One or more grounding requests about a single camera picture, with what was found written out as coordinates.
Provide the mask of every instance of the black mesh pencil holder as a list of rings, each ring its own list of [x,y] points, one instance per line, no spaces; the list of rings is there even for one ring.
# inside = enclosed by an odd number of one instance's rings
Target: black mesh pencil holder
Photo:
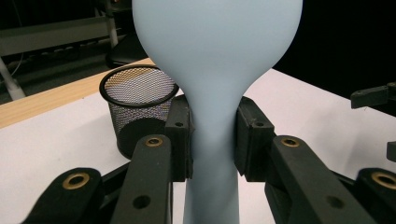
[[[108,102],[119,151],[130,159],[140,138],[164,134],[178,85],[156,66],[129,65],[107,74],[99,91]]]

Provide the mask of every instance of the white tabletop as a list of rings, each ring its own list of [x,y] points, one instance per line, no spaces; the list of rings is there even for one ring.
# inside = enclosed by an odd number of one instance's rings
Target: white tabletop
[[[305,140],[335,172],[355,178],[365,167],[396,173],[386,159],[396,118],[270,70],[246,92],[276,126]],[[19,223],[49,183],[76,167],[102,175],[128,160],[117,150],[107,102],[99,93],[0,130],[0,223]],[[175,184],[174,223],[182,220],[184,184]],[[274,223],[263,184],[239,181],[240,222]]]

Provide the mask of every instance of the wooden surface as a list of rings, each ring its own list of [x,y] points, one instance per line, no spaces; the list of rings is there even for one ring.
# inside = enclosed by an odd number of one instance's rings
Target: wooden surface
[[[153,62],[147,58],[132,64],[153,64]],[[0,128],[29,119],[98,92],[99,83],[108,72],[86,77],[79,81],[0,105]]]

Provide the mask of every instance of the brass insert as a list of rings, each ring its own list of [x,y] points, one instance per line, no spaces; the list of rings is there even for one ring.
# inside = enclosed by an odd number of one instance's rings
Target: brass insert
[[[86,173],[76,173],[69,175],[62,186],[64,189],[79,189],[86,185],[90,180],[90,176]]]
[[[300,145],[296,139],[292,138],[283,138],[280,142],[287,147],[298,147]]]
[[[163,140],[159,137],[152,137],[146,140],[146,146],[148,147],[158,147],[163,144]]]
[[[372,179],[379,185],[388,188],[396,189],[396,177],[382,172],[372,173]]]

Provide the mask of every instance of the mounting hole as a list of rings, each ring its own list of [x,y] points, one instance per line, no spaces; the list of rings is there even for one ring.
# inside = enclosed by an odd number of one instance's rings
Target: mounting hole
[[[86,185],[90,180],[90,176],[87,173],[76,173],[68,176],[62,186],[64,189],[79,189]]]
[[[163,140],[159,137],[152,137],[146,140],[146,146],[148,147],[158,147],[163,144]]]
[[[143,209],[149,206],[151,199],[147,195],[142,195],[134,199],[134,208]]]
[[[333,208],[341,209],[344,207],[344,202],[334,196],[327,196],[326,202]]]
[[[388,188],[396,189],[396,177],[382,172],[372,173],[372,179],[379,185]]]
[[[300,143],[297,140],[291,138],[283,138],[281,142],[283,145],[287,147],[298,147],[300,145]]]

